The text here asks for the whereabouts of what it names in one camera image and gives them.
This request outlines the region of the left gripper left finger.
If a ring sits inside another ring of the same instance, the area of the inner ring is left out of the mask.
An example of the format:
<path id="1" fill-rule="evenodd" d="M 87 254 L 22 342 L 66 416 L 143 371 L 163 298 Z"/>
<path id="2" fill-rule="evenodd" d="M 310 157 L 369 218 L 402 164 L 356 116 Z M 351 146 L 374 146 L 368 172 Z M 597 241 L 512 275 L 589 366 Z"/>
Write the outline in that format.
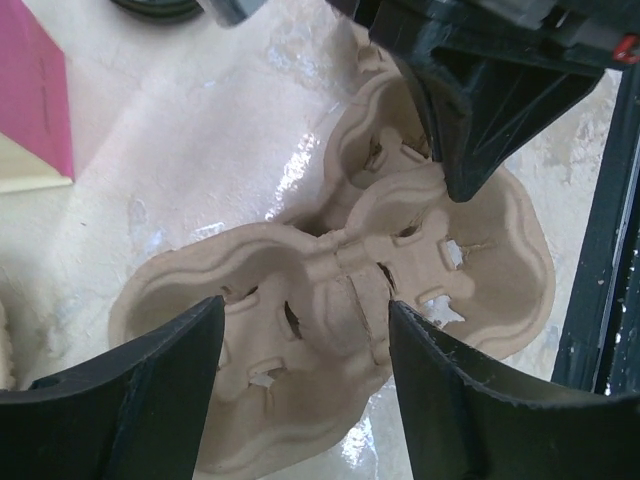
<path id="1" fill-rule="evenodd" d="M 224 336 L 208 298 L 161 327 L 1 395 L 4 479 L 190 479 Z"/>

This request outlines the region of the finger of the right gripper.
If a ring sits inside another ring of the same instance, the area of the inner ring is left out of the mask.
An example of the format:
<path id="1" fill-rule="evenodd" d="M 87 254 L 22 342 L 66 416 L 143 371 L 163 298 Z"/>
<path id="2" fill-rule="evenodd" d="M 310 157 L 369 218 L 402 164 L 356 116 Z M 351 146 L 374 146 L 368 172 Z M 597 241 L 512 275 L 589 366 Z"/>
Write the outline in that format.
<path id="1" fill-rule="evenodd" d="M 465 1 L 382 1 L 369 34 L 409 80 L 458 203 L 605 72 L 564 59 L 548 41 Z"/>

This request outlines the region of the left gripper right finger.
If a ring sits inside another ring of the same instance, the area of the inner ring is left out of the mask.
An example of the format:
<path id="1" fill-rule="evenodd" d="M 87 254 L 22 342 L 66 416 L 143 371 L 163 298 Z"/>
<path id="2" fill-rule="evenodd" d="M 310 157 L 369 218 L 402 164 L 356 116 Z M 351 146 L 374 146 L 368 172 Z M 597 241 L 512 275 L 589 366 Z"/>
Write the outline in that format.
<path id="1" fill-rule="evenodd" d="M 400 301 L 390 355 L 416 479 L 636 479 L 639 397 L 513 369 Z"/>

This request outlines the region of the cardboard cup carrier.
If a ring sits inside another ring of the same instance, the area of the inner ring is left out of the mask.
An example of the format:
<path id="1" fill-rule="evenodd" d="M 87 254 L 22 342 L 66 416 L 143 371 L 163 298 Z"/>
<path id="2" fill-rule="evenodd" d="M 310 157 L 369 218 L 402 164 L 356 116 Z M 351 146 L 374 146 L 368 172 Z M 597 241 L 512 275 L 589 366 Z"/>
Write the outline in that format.
<path id="1" fill-rule="evenodd" d="M 388 304 L 497 359 L 526 347 L 554 300 L 544 233 L 521 183 L 496 171 L 469 202 L 439 165 L 385 176 L 340 229 L 243 225 L 143 264 L 109 318 L 109 343 L 210 296 L 225 300 L 219 369 L 197 470 L 257 479 L 338 443 L 389 379 Z"/>
<path id="2" fill-rule="evenodd" d="M 329 136 L 323 164 L 325 191 L 348 198 L 389 174 L 432 161 L 408 81 L 364 28 L 350 29 L 364 83 Z"/>

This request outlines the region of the pink beige paper bag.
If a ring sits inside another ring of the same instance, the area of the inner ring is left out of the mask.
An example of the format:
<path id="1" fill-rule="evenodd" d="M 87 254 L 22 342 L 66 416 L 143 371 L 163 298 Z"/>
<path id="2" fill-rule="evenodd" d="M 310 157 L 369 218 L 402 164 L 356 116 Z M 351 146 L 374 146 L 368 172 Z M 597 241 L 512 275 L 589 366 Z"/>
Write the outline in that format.
<path id="1" fill-rule="evenodd" d="M 22 1 L 1 3 L 1 191 L 74 181 L 63 51 Z"/>

